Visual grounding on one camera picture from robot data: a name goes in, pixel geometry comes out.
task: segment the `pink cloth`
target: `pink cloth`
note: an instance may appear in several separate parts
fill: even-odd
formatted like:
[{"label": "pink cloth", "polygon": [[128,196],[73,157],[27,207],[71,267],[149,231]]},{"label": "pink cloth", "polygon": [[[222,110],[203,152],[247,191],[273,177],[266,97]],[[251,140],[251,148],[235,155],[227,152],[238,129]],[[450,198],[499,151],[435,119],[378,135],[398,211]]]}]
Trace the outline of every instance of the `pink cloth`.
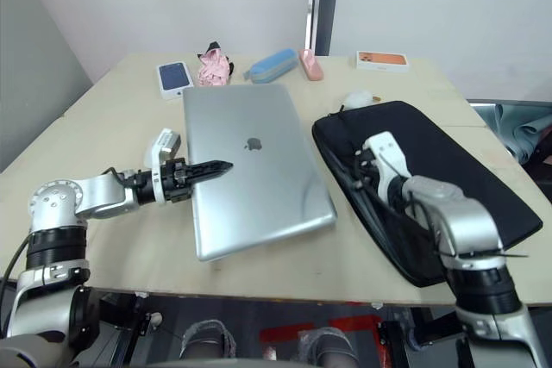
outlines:
[{"label": "pink cloth", "polygon": [[221,53],[220,49],[209,50],[201,55],[199,60],[204,64],[198,73],[200,85],[226,85],[230,74],[230,65],[228,58]]}]

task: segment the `silver laptop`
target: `silver laptop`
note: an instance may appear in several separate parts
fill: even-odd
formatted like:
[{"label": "silver laptop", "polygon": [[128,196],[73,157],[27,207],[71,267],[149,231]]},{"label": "silver laptop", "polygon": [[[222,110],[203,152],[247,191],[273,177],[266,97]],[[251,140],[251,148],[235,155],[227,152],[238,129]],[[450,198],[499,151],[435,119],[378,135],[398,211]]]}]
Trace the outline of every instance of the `silver laptop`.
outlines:
[{"label": "silver laptop", "polygon": [[191,163],[234,167],[196,184],[200,260],[322,228],[336,211],[293,102],[283,85],[190,88],[184,92]]}]

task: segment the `wooden table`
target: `wooden table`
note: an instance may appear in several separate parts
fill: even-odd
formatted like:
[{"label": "wooden table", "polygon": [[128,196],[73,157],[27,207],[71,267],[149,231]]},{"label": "wooden table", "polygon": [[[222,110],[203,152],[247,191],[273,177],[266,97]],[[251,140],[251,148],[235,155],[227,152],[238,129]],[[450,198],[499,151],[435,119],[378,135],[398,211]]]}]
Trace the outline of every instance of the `wooden table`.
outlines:
[{"label": "wooden table", "polygon": [[[232,56],[232,84],[260,57]],[[143,168],[150,141],[167,127],[182,134],[180,100],[160,97],[155,66],[184,60],[196,77],[194,54],[133,54],[114,67],[0,175],[0,265],[4,268],[29,227],[28,198],[56,178],[89,178],[108,166]],[[424,112],[465,147],[543,219],[544,228],[511,249],[519,295],[527,303],[552,302],[552,208],[455,87],[427,60],[414,59],[408,73],[356,70],[351,59],[320,58],[325,79],[311,82],[301,68],[278,82],[290,91],[311,139],[312,123],[339,109],[353,90],[370,90],[384,102],[402,100]],[[107,290],[177,295],[383,303],[452,303],[445,284],[419,289],[404,280],[373,243],[322,162],[339,215],[334,228],[258,246],[213,262],[195,255],[191,202],[143,206],[132,214],[89,221],[89,284]],[[22,270],[20,259],[13,278]]]}]

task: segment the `black laptop sleeve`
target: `black laptop sleeve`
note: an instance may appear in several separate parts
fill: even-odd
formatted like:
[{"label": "black laptop sleeve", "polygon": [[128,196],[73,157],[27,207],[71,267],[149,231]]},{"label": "black laptop sleeve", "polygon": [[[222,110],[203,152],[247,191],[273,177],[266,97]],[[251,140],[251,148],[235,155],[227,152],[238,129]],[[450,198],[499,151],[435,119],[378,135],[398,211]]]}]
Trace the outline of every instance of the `black laptop sleeve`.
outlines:
[{"label": "black laptop sleeve", "polygon": [[543,226],[539,217],[502,181],[407,103],[381,103],[321,118],[314,123],[312,135],[324,161],[373,240],[416,286],[443,280],[428,232],[405,215],[390,210],[375,194],[354,187],[354,152],[366,138],[383,131],[390,131],[395,137],[412,175],[456,184],[467,197],[479,200],[496,222],[506,248]]}]

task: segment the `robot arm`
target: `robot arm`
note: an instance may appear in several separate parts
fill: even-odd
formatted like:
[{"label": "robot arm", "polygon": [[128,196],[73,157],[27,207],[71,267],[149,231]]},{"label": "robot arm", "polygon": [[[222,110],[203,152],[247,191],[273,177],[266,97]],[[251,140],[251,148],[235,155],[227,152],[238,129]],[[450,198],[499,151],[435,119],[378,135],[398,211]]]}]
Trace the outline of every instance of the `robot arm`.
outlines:
[{"label": "robot arm", "polygon": [[216,178],[232,165],[210,161],[187,165],[173,159],[180,137],[164,129],[152,146],[150,172],[104,174],[84,180],[55,180],[31,197],[32,224],[26,269],[17,279],[0,360],[10,366],[65,366],[98,334],[98,298],[84,286],[87,220],[104,219],[142,204],[184,200],[192,186]]},{"label": "robot arm", "polygon": [[389,132],[368,138],[356,155],[360,169],[378,170],[379,197],[431,232],[467,337],[483,344],[521,343],[534,366],[546,367],[529,311],[506,267],[499,231],[485,207],[454,184],[412,177]]}]

